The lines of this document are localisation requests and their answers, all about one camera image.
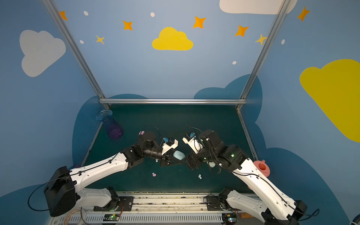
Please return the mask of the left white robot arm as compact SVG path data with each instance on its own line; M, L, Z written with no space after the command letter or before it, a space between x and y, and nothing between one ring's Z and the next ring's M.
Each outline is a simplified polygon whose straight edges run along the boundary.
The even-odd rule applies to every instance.
M78 192L88 185L111 174L133 168L141 164L144 157L159 161L169 159L167 152L177 146L178 140L174 138L164 138L161 144L158 144L153 132L144 132L138 136L136 144L109 158L72 170L66 166L58 168L44 189L50 216L57 217L70 211L81 199Z

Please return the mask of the mint green earbud case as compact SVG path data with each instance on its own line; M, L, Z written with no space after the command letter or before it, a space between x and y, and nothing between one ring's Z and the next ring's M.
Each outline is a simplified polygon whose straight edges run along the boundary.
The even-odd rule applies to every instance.
M208 162L207 164L209 165L210 168L214 168L216 166L214 162Z

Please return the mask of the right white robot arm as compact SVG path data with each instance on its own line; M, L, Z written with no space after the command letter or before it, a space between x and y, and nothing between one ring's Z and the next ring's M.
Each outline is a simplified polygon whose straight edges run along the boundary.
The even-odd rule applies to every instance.
M200 136L189 132L182 140L193 150L186 158L189 168L213 162L241 179L259 197L256 200L226 188L219 197L231 208L241 210L266 225L297 225L305 215L307 205L303 201L295 201L284 194L242 149L234 144L224 144L213 130L206 130Z

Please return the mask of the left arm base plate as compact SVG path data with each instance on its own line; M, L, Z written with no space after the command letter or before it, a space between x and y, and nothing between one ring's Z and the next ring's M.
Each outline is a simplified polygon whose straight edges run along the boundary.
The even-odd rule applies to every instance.
M112 198L104 207L94 206L94 212L129 212L132 210L134 197L120 196Z

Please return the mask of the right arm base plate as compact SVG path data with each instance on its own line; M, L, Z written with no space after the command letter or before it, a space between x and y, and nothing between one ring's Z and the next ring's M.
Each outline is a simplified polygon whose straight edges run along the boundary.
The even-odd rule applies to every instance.
M203 198L203 202L208 211L227 211L231 209L226 199L221 196L207 195Z

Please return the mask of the light blue earbud case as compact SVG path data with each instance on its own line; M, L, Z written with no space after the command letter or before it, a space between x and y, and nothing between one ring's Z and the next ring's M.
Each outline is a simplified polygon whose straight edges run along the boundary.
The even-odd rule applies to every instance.
M176 158L176 159L178 159L178 160L183 160L186 156L185 156L185 154L184 153L182 153L182 152L180 152L180 151L175 151L174 153L173 153L173 156Z

